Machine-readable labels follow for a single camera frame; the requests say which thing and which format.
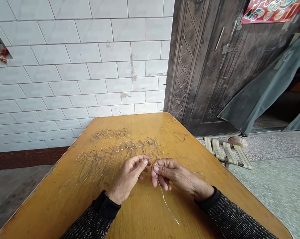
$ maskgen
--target door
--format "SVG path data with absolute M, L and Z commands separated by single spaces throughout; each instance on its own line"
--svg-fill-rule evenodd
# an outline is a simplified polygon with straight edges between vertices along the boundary
M 288 23 L 240 25 L 248 3 L 175 2 L 164 111 L 195 136 L 237 133 L 217 115 L 300 32 L 300 10 Z

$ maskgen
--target gray curtain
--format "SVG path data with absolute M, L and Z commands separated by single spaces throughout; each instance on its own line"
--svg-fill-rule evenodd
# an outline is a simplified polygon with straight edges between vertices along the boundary
M 300 67 L 300 37 L 246 85 L 218 117 L 248 136 L 255 120 L 287 89 Z M 300 130 L 300 114 L 285 130 Z

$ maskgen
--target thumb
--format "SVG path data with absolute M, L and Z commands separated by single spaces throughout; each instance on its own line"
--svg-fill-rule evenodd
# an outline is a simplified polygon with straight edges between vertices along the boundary
M 144 159 L 141 162 L 139 162 L 137 164 L 137 166 L 135 167 L 135 171 L 138 174 L 138 176 L 142 173 L 142 171 L 146 168 L 146 166 L 148 165 L 148 160 Z
M 169 178 L 170 180 L 173 180 L 175 178 L 174 172 L 171 169 L 163 166 L 156 165 L 153 167 L 153 171 L 158 175 Z

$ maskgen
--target white tile wall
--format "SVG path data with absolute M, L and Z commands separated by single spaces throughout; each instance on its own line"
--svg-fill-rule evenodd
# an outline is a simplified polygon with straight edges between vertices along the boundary
M 47 44 L 80 42 L 74 20 L 38 21 L 38 24 Z
M 157 103 L 135 104 L 134 108 L 136 114 L 156 113 Z
M 61 80 L 89 80 L 87 64 L 57 65 Z
M 0 26 L 13 46 L 46 44 L 36 21 L 2 22 Z
M 0 68 L 0 81 L 3 85 L 31 82 L 28 74 L 22 66 Z
M 0 152 L 71 145 L 95 117 L 162 112 L 174 0 L 0 0 Z

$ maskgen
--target door handle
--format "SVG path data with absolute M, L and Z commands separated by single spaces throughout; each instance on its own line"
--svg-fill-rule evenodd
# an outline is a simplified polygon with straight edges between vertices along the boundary
M 224 29 L 225 29 L 225 27 L 222 28 L 222 32 L 220 33 L 220 36 L 219 36 L 218 42 L 216 44 L 215 50 L 217 50 L 217 47 L 218 47 L 219 42 L 220 42 L 220 39 L 222 38 L 222 35 L 223 35 L 223 32 L 224 32 Z

